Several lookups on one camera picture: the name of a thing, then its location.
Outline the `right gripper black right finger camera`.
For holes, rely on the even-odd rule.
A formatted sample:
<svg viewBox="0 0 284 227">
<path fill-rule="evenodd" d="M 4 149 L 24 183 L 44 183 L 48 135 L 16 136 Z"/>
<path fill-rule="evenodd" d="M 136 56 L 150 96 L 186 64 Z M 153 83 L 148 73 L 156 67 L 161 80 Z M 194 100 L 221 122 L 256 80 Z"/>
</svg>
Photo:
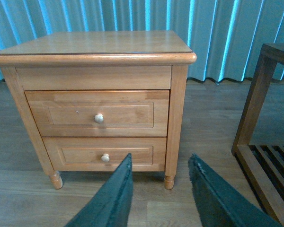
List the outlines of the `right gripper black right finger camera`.
<svg viewBox="0 0 284 227">
<path fill-rule="evenodd" d="M 281 224 L 262 212 L 197 154 L 188 161 L 192 192 L 204 227 L 280 227 Z"/>
</svg>

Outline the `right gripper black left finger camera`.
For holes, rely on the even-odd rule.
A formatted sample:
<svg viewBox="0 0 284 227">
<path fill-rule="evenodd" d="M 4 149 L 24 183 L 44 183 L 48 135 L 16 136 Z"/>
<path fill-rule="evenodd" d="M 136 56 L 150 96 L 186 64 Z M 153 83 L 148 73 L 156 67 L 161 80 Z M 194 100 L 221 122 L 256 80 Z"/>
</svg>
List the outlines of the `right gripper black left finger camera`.
<svg viewBox="0 0 284 227">
<path fill-rule="evenodd" d="M 126 227 L 132 198 L 132 155 L 129 153 L 94 197 L 66 226 Z"/>
</svg>

